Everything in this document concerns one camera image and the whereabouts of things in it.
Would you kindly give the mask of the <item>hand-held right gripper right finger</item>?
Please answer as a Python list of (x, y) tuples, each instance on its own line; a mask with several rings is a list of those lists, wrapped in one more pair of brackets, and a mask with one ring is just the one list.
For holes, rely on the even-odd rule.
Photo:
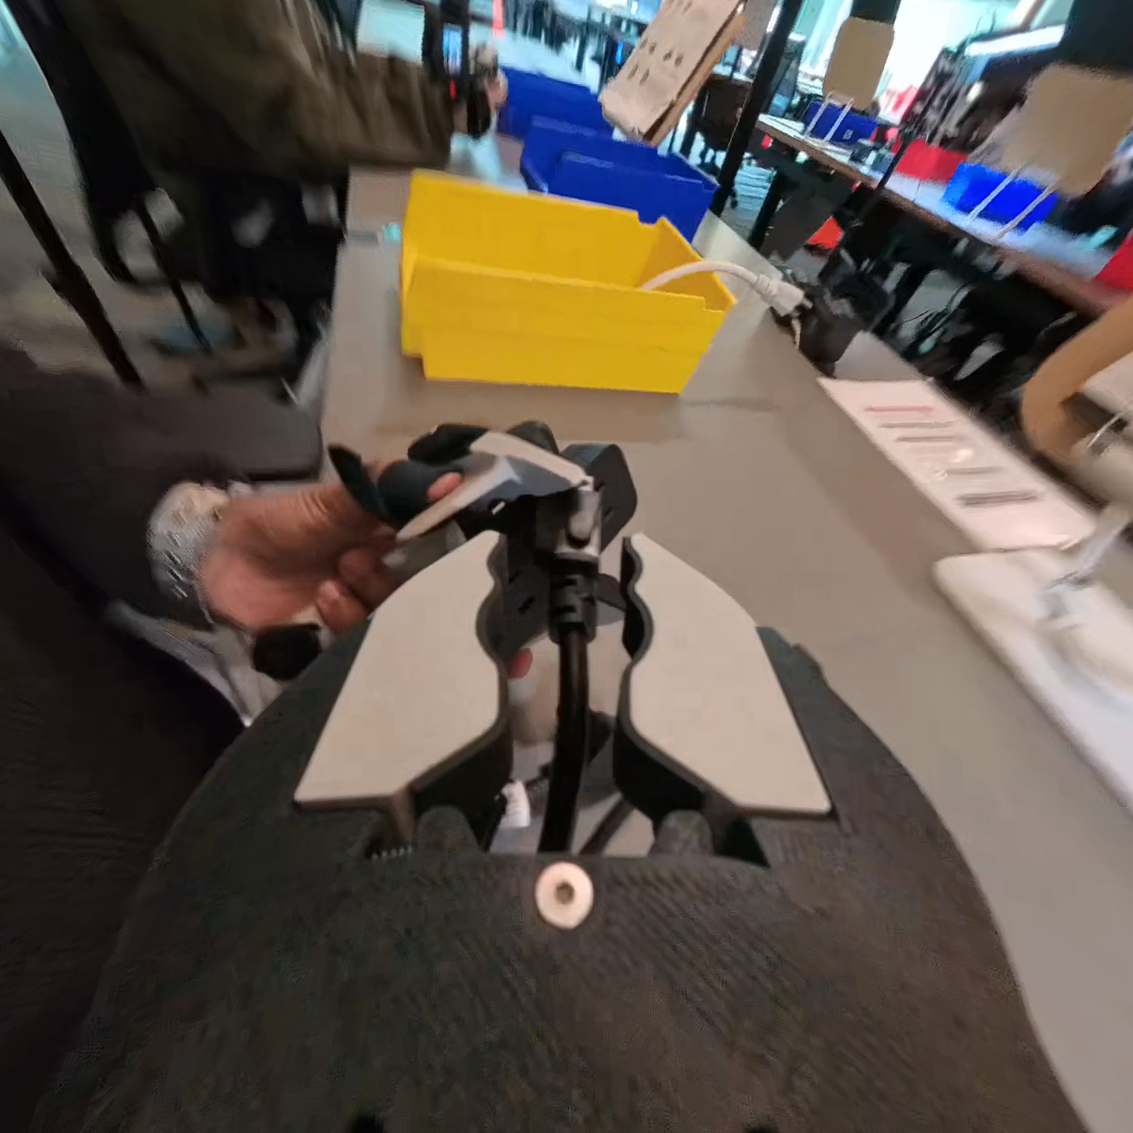
[(754, 618), (659, 542), (621, 544), (616, 786), (646, 816), (830, 816), (833, 805)]

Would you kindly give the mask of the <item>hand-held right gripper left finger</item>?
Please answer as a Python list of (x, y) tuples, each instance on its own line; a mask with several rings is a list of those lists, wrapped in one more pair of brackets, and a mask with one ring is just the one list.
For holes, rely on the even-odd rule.
[(358, 647), (295, 787), (300, 809), (485, 811), (512, 778), (506, 661), (496, 640), (508, 569), (485, 532), (410, 577)]

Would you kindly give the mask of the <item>black power strip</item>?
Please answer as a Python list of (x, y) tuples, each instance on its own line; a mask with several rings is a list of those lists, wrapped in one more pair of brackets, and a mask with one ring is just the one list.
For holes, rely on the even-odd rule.
[[(579, 464), (603, 498), (603, 551), (633, 520), (640, 495), (626, 457), (615, 445), (573, 445), (559, 449), (554, 431), (544, 423), (525, 423), (509, 430), (512, 436)], [(462, 521), (467, 537), (503, 532), (508, 540), (508, 580), (503, 614), (498, 619), (498, 644), (508, 657), (548, 637), (552, 601), (552, 544), (559, 532), (546, 503), (475, 504), (474, 516)]]

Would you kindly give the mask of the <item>person's left forearm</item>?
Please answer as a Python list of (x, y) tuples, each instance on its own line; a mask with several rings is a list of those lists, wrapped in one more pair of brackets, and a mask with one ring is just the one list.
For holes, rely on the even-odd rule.
[(85, 597), (146, 618), (211, 624), (195, 569), (178, 575), (153, 514), (178, 486), (212, 501), (241, 480), (234, 459), (195, 436), (170, 395), (101, 375), (46, 374), (16, 350), (0, 361), (2, 520), (21, 525)]

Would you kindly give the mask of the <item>grey desk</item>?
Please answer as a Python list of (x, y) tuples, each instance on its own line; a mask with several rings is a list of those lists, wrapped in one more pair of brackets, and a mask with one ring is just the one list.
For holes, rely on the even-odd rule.
[(1091, 1130), (1130, 1130), (1130, 815), (943, 601), (970, 542), (844, 418), (754, 295), (682, 398), (432, 382), (400, 350), (408, 174), (352, 175), (325, 436), (398, 457), (442, 423), (615, 441), (637, 530), (803, 644), (970, 861)]

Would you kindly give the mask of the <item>person's left hand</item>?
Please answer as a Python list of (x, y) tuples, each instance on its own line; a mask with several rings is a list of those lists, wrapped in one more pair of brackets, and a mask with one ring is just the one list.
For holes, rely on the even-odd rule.
[(234, 498), (199, 571), (206, 609), (244, 632), (315, 613), (334, 633), (358, 626), (398, 587), (392, 532), (343, 486)]

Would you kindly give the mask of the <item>yellow plastic bin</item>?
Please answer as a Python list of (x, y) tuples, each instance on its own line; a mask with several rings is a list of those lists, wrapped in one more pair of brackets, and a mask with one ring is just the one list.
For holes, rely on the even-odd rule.
[(428, 380), (681, 395), (736, 298), (671, 219), (415, 170), (400, 339)]

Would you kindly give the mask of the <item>person's leg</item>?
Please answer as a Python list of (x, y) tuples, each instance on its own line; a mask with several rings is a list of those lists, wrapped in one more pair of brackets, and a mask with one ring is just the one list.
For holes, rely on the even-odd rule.
[(283, 692), (280, 682), (253, 670), (251, 640), (241, 632), (223, 626), (202, 632), (173, 619), (146, 618), (127, 603), (110, 603), (105, 619), (220, 692), (244, 726), (262, 716)]

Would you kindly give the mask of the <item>silver wristwatch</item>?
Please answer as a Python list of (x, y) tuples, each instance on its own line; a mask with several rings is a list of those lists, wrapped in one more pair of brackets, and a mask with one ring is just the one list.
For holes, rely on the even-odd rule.
[(231, 492), (217, 486), (178, 482), (156, 503), (146, 542), (158, 596), (181, 621), (212, 626), (214, 614), (202, 587), (202, 571)]

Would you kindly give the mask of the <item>blue plastic bin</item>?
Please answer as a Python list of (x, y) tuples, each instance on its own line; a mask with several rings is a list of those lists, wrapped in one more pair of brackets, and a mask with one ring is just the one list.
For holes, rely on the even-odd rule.
[(535, 117), (520, 174), (529, 191), (669, 219), (688, 242), (713, 211), (716, 181), (681, 155)]
[(870, 142), (880, 128), (878, 117), (864, 114), (855, 107), (813, 100), (803, 117), (804, 135), (820, 144), (854, 149)]
[(604, 136), (615, 135), (599, 99), (586, 85), (514, 66), (503, 66), (503, 77), (508, 80), (508, 100), (498, 113), (498, 135), (527, 139), (535, 121), (548, 121)]
[(943, 203), (1012, 231), (1028, 231), (1053, 214), (1060, 195), (982, 163), (960, 163), (943, 188)]

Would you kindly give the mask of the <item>instruction board on white stand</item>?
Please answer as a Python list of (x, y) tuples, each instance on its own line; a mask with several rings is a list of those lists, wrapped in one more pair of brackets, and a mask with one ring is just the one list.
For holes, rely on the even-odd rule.
[(1027, 382), (1020, 425), (1035, 457), (1102, 504), (1070, 551), (970, 554), (937, 563), (943, 597), (1133, 808), (1133, 614), (1102, 583), (1133, 520), (1133, 303), (1063, 343)]

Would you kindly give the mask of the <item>black power adapter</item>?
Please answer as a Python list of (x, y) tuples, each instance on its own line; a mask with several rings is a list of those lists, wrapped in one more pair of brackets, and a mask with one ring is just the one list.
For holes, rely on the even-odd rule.
[(804, 285), (803, 300), (792, 313), (792, 339), (803, 358), (826, 379), (837, 379), (837, 369), (851, 343), (867, 328), (847, 298), (833, 295), (823, 285)]

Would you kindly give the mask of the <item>printed paper sheet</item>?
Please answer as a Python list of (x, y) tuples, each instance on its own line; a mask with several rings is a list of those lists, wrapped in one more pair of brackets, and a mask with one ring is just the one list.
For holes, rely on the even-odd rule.
[(1070, 551), (1095, 514), (926, 380), (820, 385), (977, 551)]

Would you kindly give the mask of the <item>black support pole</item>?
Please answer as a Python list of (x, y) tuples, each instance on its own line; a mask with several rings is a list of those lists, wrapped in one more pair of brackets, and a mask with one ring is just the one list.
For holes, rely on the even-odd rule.
[(720, 170), (720, 188), (713, 200), (713, 212), (715, 217), (724, 214), (724, 207), (732, 200), (733, 181), (736, 174), (743, 163), (746, 149), (750, 144), (750, 136), (755, 131), (758, 117), (765, 113), (778, 83), (775, 73), (778, 66), (784, 57), (791, 34), (795, 30), (797, 15), (803, 10), (803, 0), (782, 0), (778, 4), (778, 15), (772, 18), (769, 34), (764, 38), (760, 57), (758, 57), (758, 68), (750, 79), (750, 89), (746, 95), (746, 103), (742, 107), (742, 117), (736, 123), (736, 130), (728, 139), (728, 149)]

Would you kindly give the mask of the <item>cardboard instruction board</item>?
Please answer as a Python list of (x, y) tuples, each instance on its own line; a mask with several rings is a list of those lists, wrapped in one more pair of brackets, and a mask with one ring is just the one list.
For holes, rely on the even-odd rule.
[(742, 0), (666, 0), (621, 72), (604, 83), (604, 121), (659, 146), (698, 99), (743, 26)]

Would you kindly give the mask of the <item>wooden background table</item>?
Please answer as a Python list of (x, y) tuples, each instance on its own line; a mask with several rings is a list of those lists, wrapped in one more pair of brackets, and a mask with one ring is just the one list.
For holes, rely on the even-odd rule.
[[(775, 170), (772, 188), (782, 191), (782, 206), (792, 191), (806, 191), (842, 207), (854, 191), (876, 191), (880, 186), (880, 178), (848, 162), (848, 152), (803, 135), (795, 123), (782, 117), (758, 117), (749, 155)], [(966, 217), (945, 206), (940, 186), (900, 174), (893, 174), (886, 184), (883, 200), (939, 235), (966, 242), (970, 248), (984, 248), (999, 263), (1082, 314), (1099, 318), (1130, 300), (1130, 291), (1102, 283), (1099, 275), (1109, 262), (1102, 252), (1059, 235), (1048, 224), (1039, 224), (1027, 235), (999, 235), (998, 224)]]

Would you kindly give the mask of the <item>red plastic bin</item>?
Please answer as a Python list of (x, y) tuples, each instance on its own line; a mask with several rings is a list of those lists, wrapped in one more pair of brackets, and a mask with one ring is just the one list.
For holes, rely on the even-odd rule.
[(962, 152), (915, 139), (903, 152), (894, 175), (945, 186), (962, 163)]

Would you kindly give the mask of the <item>tan card sign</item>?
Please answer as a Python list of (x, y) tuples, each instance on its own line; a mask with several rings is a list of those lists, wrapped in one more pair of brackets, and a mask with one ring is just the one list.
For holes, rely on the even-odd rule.
[(888, 57), (894, 44), (894, 26), (864, 18), (844, 19), (830, 68), (823, 73), (823, 103), (870, 110), (880, 89)]
[(1034, 79), (1003, 149), (1003, 168), (1065, 197), (1096, 188), (1133, 123), (1133, 79), (1050, 63)]

